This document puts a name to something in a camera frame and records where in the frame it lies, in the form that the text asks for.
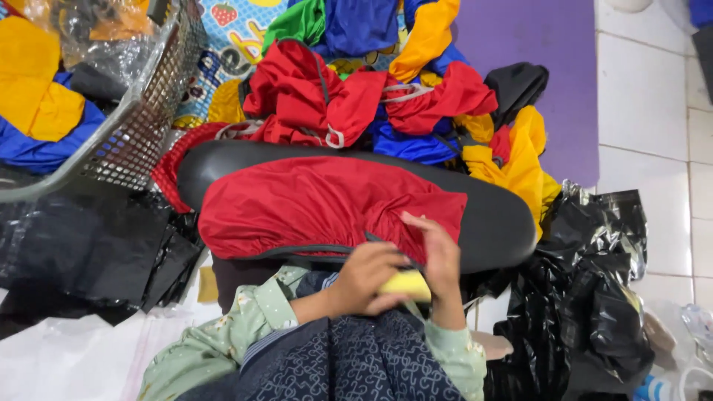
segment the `red fabric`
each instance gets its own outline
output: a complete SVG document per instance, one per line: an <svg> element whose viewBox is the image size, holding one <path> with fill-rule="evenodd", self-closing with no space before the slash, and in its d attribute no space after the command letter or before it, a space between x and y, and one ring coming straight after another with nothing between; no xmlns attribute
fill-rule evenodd
<svg viewBox="0 0 713 401"><path fill-rule="evenodd" d="M386 75L361 68L342 82L319 54L296 41L279 41L257 65L250 79L252 93L246 96L243 110L253 116L277 115L271 124L277 132L264 134L270 138L266 141L312 146L326 146L329 141L337 145L335 134L327 138L331 126L344 135L342 145L350 146L374 119Z"/></svg>
<svg viewBox="0 0 713 401"><path fill-rule="evenodd" d="M228 123L206 123L185 133L173 147L166 152L156 167L151 171L151 178L156 182L166 200L173 206L176 213L190 212L190 206L183 203L178 196L176 184L176 174L178 166L183 161L183 155L188 149L194 148L201 143L212 141L215 134Z"/></svg>
<svg viewBox="0 0 713 401"><path fill-rule="evenodd" d="M426 215L457 241L467 200L466 194L443 191L381 163L337 156L288 158L216 180L203 198L198 228L221 259L285 246L355 247L367 241L369 232L425 263L423 236L401 222L401 212Z"/></svg>
<svg viewBox="0 0 713 401"><path fill-rule="evenodd" d="M399 82L389 76L386 86ZM406 91L385 92L385 99L398 98ZM489 89L480 74L469 65L454 61L448 65L443 82L428 93L407 101L385 103L389 123L394 129L411 135L426 135L443 117L459 114L482 116L498 108L495 91Z"/></svg>
<svg viewBox="0 0 713 401"><path fill-rule="evenodd" d="M501 126L495 132L488 146L493 149L493 157L500 156L503 166L510 161L510 127Z"/></svg>

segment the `colorful floor mat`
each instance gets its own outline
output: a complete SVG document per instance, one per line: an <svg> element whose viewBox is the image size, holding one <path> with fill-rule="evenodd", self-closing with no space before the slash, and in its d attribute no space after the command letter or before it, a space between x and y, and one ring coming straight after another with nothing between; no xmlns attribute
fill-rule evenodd
<svg viewBox="0 0 713 401"><path fill-rule="evenodd" d="M198 0L208 45L173 122L174 128L189 129L206 122L213 93L220 84L243 79L262 59L260 49L265 30L287 9L287 0ZM406 24L399 15L399 43L373 51L359 59L327 59L336 72L350 72L363 65L385 71L406 41Z"/></svg>

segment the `purple mat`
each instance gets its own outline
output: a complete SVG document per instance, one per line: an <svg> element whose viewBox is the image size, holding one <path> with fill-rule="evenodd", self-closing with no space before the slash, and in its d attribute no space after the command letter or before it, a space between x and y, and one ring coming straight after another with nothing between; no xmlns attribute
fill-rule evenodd
<svg viewBox="0 0 713 401"><path fill-rule="evenodd" d="M550 70L537 108L545 118L543 169L590 187L599 178L594 6L578 0L462 0L453 35L485 78L529 61Z"/></svg>

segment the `yellow sponge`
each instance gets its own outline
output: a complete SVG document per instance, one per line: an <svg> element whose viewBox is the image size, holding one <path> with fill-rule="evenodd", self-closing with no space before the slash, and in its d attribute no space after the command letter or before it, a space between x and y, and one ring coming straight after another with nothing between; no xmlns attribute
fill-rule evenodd
<svg viewBox="0 0 713 401"><path fill-rule="evenodd" d="M409 294L416 302L431 302L431 290L418 270L397 273L379 288L379 294Z"/></svg>

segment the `green fabric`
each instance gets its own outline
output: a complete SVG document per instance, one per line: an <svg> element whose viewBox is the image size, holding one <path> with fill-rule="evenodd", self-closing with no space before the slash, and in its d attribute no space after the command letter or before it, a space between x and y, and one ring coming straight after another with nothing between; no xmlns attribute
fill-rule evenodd
<svg viewBox="0 0 713 401"><path fill-rule="evenodd" d="M146 368L138 401L174 400L184 392L240 368L248 347L275 330L297 325L289 301L309 270L282 268L261 286L240 286L230 312L197 328L158 353ZM413 302L406 307L423 320ZM425 321L426 346L468 401L483 399L487 373L482 346L468 329L445 330Z"/></svg>
<svg viewBox="0 0 713 401"><path fill-rule="evenodd" d="M267 27L262 42L262 55L275 39L296 39L314 46L324 35L324 0L302 0L289 7Z"/></svg>

